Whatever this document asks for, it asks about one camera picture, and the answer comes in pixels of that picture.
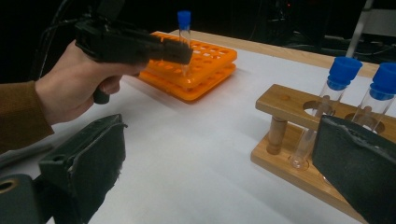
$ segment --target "sleeve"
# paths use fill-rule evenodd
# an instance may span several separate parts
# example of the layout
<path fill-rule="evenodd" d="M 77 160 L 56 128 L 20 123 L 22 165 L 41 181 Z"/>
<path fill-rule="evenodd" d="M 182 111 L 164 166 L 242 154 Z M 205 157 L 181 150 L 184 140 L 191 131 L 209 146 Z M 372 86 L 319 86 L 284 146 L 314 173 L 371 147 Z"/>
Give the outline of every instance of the sleeve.
<path fill-rule="evenodd" d="M 0 154 L 27 147 L 51 134 L 33 81 L 0 84 Z"/>

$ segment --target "human hand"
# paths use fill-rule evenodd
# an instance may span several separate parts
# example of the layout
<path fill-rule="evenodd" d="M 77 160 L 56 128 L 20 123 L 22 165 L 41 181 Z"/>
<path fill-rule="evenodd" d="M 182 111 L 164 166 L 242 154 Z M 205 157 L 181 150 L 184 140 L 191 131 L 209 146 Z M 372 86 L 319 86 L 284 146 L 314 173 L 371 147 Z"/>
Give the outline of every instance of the human hand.
<path fill-rule="evenodd" d="M 73 41 L 49 73 L 35 83 L 35 91 L 50 125 L 67 122 L 93 105 L 96 88 L 106 94 L 116 93 L 123 75 L 136 75 L 145 67 L 145 64 L 95 62 Z"/>

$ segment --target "blue test tube cap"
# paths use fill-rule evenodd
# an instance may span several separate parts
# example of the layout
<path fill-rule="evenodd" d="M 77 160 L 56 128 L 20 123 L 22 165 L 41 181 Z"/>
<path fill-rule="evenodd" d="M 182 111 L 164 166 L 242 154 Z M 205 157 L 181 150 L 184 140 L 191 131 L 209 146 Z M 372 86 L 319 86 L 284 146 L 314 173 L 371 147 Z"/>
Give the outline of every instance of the blue test tube cap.
<path fill-rule="evenodd" d="M 388 100 L 396 94 L 396 63 L 381 63 L 370 85 L 376 100 Z"/>
<path fill-rule="evenodd" d="M 358 74 L 363 64 L 356 59 L 336 57 L 330 68 L 328 85 L 332 90 L 344 90 Z"/>
<path fill-rule="evenodd" d="M 188 10 L 181 10 L 177 13 L 178 26 L 180 29 L 189 29 L 191 23 L 191 12 Z"/>

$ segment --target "table surface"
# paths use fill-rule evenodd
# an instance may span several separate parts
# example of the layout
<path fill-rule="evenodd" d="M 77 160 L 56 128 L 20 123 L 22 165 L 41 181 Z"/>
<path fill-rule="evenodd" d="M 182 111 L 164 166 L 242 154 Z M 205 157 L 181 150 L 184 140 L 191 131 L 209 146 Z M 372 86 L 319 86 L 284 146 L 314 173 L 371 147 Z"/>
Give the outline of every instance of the table surface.
<path fill-rule="evenodd" d="M 124 77 L 109 104 L 55 125 L 54 135 L 31 146 L 56 147 L 92 121 L 122 114 L 126 160 L 90 223 L 358 223 L 250 160 L 271 121 L 255 108 L 256 100 L 275 83 L 319 94 L 333 57 L 200 32 L 191 36 L 238 53 L 235 72 L 204 98 L 185 104 Z M 342 101 L 358 105 L 374 72 L 375 64 L 365 63 Z M 394 105 L 388 115 L 395 117 Z M 36 177 L 43 156 L 0 168 L 0 176 Z"/>

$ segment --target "test tube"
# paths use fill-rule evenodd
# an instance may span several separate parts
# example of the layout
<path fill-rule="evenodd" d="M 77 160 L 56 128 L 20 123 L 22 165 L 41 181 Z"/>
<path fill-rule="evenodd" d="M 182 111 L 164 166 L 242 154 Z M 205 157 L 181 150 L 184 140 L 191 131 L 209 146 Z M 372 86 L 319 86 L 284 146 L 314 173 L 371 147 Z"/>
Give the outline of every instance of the test tube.
<path fill-rule="evenodd" d="M 378 124 L 391 106 L 395 94 L 396 63 L 381 63 L 352 121 L 378 133 Z"/>
<path fill-rule="evenodd" d="M 191 23 L 191 13 L 188 10 L 182 10 L 177 13 L 178 20 L 178 33 L 179 40 L 182 43 L 186 43 L 190 47 L 191 42 L 191 32 L 190 32 L 190 23 Z M 190 65 L 182 64 L 181 71 L 183 76 L 186 77 L 190 74 Z"/>
<path fill-rule="evenodd" d="M 323 114 L 333 115 L 350 81 L 361 69 L 362 63 L 353 58 L 336 57 L 330 69 L 328 79 L 324 84 L 311 115 L 320 118 Z M 307 158 L 313 150 L 317 132 L 304 128 L 295 152 L 290 156 L 290 164 L 297 169 L 308 167 Z"/>

